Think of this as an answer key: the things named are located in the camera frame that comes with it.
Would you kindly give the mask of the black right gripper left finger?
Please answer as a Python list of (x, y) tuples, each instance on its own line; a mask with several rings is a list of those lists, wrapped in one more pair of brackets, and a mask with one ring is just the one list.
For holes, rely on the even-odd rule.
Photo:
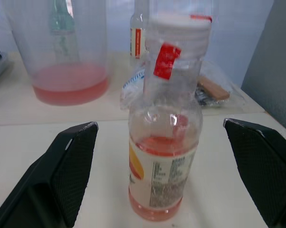
[(0, 207), (0, 228), (72, 228), (87, 188), (98, 132), (88, 122), (60, 132)]

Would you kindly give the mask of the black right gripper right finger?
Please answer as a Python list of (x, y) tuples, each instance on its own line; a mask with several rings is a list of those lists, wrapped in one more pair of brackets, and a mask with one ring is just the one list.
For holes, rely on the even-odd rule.
[(257, 123), (226, 118), (237, 169), (269, 228), (286, 228), (286, 139)]

